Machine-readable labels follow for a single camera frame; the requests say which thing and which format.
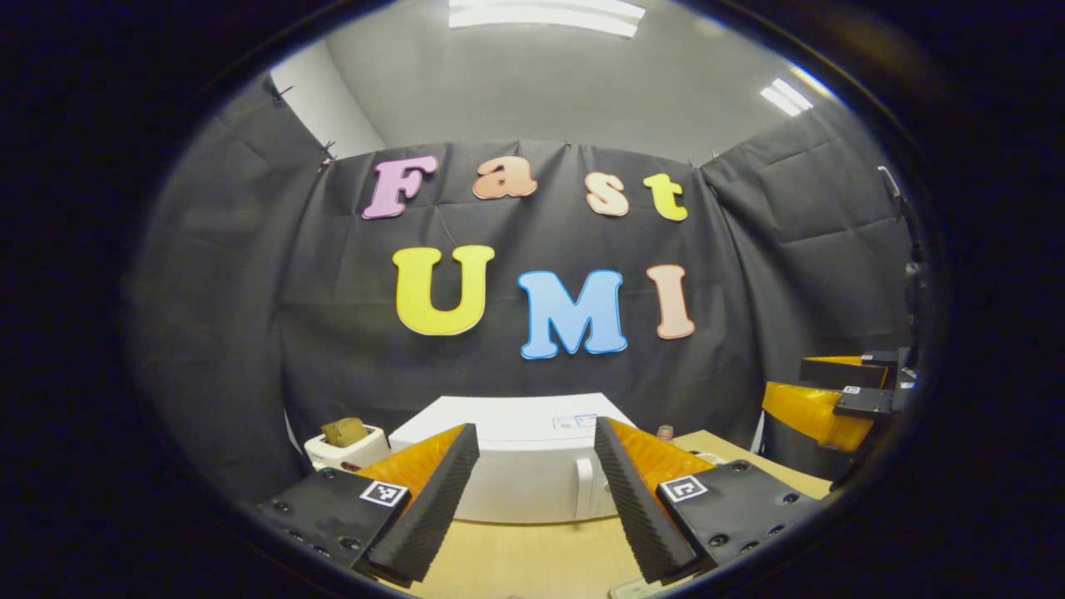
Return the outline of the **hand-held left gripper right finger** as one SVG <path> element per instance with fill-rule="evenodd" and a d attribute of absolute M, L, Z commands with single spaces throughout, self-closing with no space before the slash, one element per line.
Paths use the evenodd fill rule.
<path fill-rule="evenodd" d="M 820 507 L 749 460 L 709 463 L 615 418 L 597 418 L 594 450 L 646 582 L 748 557 Z"/>

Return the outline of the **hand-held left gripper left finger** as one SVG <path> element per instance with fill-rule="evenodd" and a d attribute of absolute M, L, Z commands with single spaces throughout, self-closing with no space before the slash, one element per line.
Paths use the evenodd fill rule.
<path fill-rule="evenodd" d="M 366 468 L 324 468 L 256 509 L 335 567 L 410 588 L 444 543 L 479 459 L 463 423 Z"/>

